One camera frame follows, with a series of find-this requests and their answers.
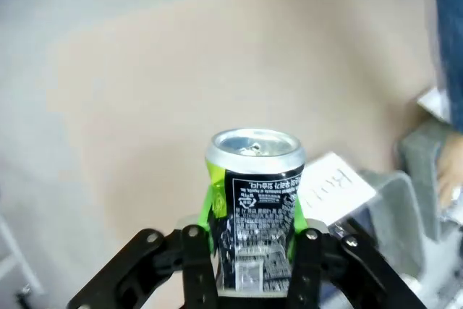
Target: blue denim clothing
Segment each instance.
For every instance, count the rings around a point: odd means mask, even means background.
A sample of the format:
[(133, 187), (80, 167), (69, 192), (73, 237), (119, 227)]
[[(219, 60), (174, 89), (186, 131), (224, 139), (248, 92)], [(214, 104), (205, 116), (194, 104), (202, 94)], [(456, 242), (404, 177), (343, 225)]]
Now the blue denim clothing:
[(463, 133), (463, 0), (436, 0), (441, 61), (446, 76), (451, 119)]

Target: beige table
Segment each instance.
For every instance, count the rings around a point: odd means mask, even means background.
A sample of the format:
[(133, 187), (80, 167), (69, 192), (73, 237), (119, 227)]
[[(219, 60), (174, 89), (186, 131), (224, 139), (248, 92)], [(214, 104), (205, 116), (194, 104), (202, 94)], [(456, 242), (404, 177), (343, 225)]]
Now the beige table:
[[(122, 245), (198, 211), (219, 130), (283, 130), (309, 158), (333, 150), (390, 169), (436, 76), (432, 11), (433, 0), (189, 0), (133, 13), (56, 47), (48, 102)], [(158, 308), (181, 302), (176, 288)]]

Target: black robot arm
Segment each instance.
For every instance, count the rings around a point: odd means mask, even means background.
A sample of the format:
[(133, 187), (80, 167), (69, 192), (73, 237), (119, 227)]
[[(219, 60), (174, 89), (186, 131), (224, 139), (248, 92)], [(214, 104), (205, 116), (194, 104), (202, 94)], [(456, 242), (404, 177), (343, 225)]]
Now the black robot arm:
[(368, 240), (359, 235), (339, 240), (317, 229), (296, 236), (287, 297), (219, 297), (208, 238), (196, 225), (166, 237), (144, 229), (67, 307), (139, 309), (175, 271), (182, 271), (184, 307), (188, 309), (317, 309), (322, 281), (338, 287), (355, 309), (425, 309)]

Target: black and green can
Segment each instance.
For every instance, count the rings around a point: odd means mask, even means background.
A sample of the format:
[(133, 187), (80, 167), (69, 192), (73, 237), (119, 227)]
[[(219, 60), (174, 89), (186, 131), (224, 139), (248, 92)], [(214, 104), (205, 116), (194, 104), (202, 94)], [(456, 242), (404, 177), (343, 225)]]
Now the black and green can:
[(286, 291), (291, 235), (306, 227), (297, 199), (300, 141), (274, 130), (227, 130), (212, 138), (205, 157), (223, 288)]

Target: white floor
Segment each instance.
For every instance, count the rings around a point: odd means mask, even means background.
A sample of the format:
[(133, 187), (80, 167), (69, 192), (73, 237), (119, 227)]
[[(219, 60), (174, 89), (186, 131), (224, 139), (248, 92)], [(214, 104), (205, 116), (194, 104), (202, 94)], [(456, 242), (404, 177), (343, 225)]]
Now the white floor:
[(46, 110), (47, 47), (73, 30), (175, 0), (0, 0), (0, 211), (56, 308), (113, 253), (67, 174), (77, 163)]

